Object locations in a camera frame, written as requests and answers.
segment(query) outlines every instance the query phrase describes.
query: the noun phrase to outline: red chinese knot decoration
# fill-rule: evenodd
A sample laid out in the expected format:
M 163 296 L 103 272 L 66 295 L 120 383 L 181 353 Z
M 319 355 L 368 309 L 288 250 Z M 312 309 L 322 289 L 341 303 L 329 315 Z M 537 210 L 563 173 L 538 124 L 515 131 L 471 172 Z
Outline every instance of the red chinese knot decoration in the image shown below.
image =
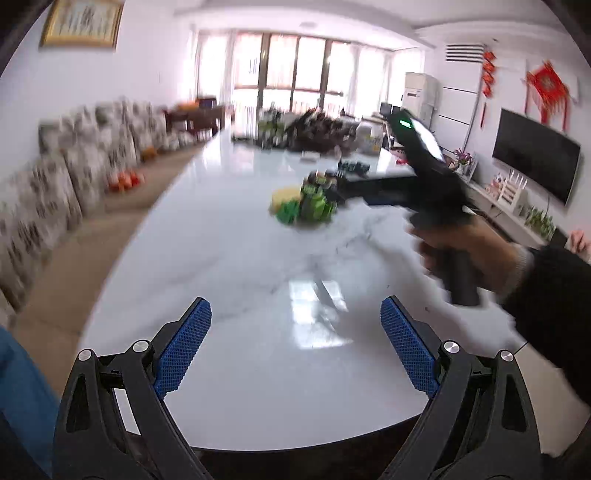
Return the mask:
M 544 65 L 534 72 L 528 72 L 525 78 L 527 96 L 525 98 L 525 114 L 530 97 L 542 114 L 541 123 L 548 124 L 550 115 L 564 111 L 562 130 L 566 131 L 566 121 L 569 114 L 569 89 L 562 83 L 552 64 L 545 61 Z
M 486 98 L 492 97 L 492 84 L 495 83 L 493 73 L 496 70 L 493 60 L 495 60 L 495 54 L 490 50 L 484 52 L 484 62 L 482 63 L 482 80 L 484 81 L 484 87 L 482 93 Z M 484 116 L 486 114 L 486 102 L 482 107 L 482 118 L 480 119 L 480 128 L 484 127 Z

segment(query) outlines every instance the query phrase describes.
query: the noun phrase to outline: green toy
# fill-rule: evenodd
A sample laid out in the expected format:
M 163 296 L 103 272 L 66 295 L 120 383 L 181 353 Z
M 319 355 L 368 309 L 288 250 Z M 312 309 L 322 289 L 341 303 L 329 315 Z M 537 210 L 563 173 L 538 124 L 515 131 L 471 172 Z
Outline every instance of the green toy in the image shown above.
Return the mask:
M 291 200 L 290 202 L 283 202 L 275 216 L 281 223 L 290 225 L 296 220 L 299 210 L 300 202 Z
M 336 209 L 335 202 L 328 202 L 321 187 L 307 184 L 302 187 L 300 218 L 309 222 L 326 222 Z

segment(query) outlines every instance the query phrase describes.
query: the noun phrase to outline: blue fabric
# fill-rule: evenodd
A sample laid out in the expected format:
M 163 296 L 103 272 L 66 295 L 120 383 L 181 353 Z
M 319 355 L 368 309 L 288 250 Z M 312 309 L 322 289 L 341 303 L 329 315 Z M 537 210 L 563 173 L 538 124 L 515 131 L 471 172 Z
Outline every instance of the blue fabric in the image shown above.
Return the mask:
M 0 327 L 0 410 L 28 454 L 50 477 L 58 407 L 26 351 Z

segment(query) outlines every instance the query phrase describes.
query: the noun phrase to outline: human hand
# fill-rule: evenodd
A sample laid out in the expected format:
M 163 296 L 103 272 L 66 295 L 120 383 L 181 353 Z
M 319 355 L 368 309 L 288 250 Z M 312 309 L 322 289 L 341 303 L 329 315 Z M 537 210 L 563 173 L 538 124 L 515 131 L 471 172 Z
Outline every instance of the human hand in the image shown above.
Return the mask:
M 568 249 L 572 253 L 587 261 L 589 260 L 589 247 L 591 247 L 591 244 L 582 230 L 575 230 L 570 233 Z
M 500 293 L 519 262 L 515 245 L 504 240 L 482 218 L 474 215 L 472 220 L 459 226 L 418 230 L 411 228 L 411 235 L 420 238 L 417 251 L 423 264 L 436 274 L 437 265 L 433 249 L 451 247 L 470 254 L 474 266 L 484 276 L 487 288 Z

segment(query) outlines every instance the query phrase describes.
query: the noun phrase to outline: sofa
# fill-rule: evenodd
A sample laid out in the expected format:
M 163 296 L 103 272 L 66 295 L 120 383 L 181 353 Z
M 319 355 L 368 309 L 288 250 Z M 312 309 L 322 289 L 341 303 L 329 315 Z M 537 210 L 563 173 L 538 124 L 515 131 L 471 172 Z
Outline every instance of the sofa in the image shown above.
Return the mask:
M 44 121 L 39 141 L 39 159 L 0 181 L 0 323 L 61 395 L 111 267 L 202 145 L 128 100 Z M 145 150 L 158 155 L 143 163 Z M 110 176 L 130 168 L 145 183 L 109 193 Z

